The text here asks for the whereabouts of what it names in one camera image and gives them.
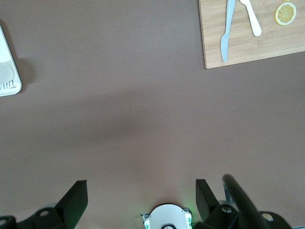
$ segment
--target wooden cutting board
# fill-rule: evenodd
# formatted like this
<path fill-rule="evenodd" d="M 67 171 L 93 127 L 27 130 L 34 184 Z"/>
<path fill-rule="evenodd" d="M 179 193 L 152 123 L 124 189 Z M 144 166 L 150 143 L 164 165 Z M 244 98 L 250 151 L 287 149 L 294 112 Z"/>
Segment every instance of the wooden cutting board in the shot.
<path fill-rule="evenodd" d="M 236 0 L 231 24 L 228 61 L 223 62 L 220 38 L 224 33 L 226 0 L 199 0 L 204 63 L 215 68 L 305 51 L 305 0 L 290 0 L 296 7 L 295 20 L 286 26 L 275 21 L 283 0 L 251 0 L 262 34 L 254 37 L 246 7 Z"/>

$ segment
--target white device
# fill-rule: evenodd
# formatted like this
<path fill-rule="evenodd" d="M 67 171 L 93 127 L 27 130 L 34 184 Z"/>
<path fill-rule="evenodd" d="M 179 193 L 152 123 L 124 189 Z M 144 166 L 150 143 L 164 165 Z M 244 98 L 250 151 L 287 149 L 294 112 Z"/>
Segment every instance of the white device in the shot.
<path fill-rule="evenodd" d="M 189 209 L 175 204 L 162 204 L 141 216 L 146 229 L 192 229 Z"/>
<path fill-rule="evenodd" d="M 16 94 L 20 90 L 21 80 L 0 26 L 0 96 Z"/>

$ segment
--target knife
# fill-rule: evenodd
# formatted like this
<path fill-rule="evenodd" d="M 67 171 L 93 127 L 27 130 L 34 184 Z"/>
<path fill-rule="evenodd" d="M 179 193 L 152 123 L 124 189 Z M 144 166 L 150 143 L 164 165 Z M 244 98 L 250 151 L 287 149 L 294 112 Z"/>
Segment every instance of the knife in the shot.
<path fill-rule="evenodd" d="M 228 58 L 228 43 L 229 43 L 229 35 L 230 35 L 231 22 L 234 12 L 234 6 L 235 6 L 235 0 L 227 0 L 225 30 L 223 36 L 220 39 L 221 57 L 224 62 L 227 61 Z"/>

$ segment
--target knife blade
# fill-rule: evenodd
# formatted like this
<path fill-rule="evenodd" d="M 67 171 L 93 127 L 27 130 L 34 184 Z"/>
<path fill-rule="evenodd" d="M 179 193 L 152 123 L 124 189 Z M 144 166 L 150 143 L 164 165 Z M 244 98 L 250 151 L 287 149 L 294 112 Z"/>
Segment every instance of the knife blade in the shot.
<path fill-rule="evenodd" d="M 235 7 L 235 0 L 227 0 L 226 18 L 225 18 L 225 30 L 224 34 L 220 39 L 220 51 L 223 62 L 227 61 L 228 58 L 228 44 L 231 22 Z"/>

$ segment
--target yellow lemon slice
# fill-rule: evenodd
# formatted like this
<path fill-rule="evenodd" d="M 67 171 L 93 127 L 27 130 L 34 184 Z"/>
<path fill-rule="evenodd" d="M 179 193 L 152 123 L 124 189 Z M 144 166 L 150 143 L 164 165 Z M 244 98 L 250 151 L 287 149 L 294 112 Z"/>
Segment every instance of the yellow lemon slice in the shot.
<path fill-rule="evenodd" d="M 279 25 L 288 25 L 292 23 L 296 16 L 295 5 L 291 2 L 285 2 L 280 5 L 275 12 L 275 21 Z"/>

